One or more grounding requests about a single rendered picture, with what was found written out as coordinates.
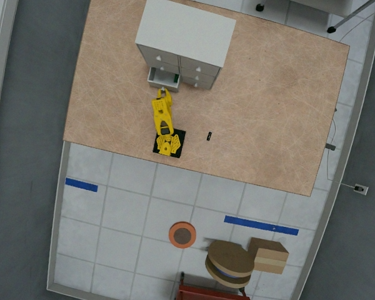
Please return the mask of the grey chest of drawers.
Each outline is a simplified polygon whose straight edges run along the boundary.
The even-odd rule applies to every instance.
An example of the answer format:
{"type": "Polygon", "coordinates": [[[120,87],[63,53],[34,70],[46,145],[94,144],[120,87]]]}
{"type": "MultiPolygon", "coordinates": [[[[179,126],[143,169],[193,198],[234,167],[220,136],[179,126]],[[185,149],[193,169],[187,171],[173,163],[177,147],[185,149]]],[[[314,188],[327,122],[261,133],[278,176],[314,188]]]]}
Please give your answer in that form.
{"type": "MultiPolygon", "coordinates": [[[[135,44],[219,67],[221,72],[236,20],[168,0],[147,0],[135,44]]],[[[186,67],[182,67],[186,68],[186,67]]],[[[188,69],[188,68],[186,68],[188,69]]]]}

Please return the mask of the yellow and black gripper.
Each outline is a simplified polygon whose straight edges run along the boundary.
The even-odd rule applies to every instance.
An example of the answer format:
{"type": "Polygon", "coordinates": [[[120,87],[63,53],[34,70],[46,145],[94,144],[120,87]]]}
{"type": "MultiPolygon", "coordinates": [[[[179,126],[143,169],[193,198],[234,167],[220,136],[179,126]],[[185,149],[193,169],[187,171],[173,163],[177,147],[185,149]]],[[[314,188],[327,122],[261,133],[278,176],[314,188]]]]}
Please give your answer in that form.
{"type": "MultiPolygon", "coordinates": [[[[166,96],[164,96],[164,98],[168,99],[169,106],[171,107],[171,105],[173,105],[171,95],[170,95],[170,93],[168,92],[168,90],[166,88],[165,88],[165,91],[166,91],[166,96]]],[[[159,91],[158,91],[157,98],[161,98],[161,89],[159,89],[159,91]]]]}

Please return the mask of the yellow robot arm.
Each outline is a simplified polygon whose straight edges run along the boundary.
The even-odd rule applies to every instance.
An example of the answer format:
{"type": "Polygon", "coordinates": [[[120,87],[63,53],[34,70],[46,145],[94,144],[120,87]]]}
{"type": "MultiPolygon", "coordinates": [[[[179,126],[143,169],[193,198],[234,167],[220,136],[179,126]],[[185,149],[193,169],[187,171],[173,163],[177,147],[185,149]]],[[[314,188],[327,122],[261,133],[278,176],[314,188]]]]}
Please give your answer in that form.
{"type": "Polygon", "coordinates": [[[168,98],[160,97],[152,99],[151,102],[154,110],[155,128],[157,130],[157,134],[160,135],[157,138],[157,149],[160,149],[160,153],[168,155],[170,155],[170,153],[175,154],[176,150],[181,144],[177,134],[174,137],[171,136],[174,129],[171,120],[172,112],[171,107],[169,106],[168,98]],[[165,121],[168,126],[161,127],[161,121],[165,121]]]}

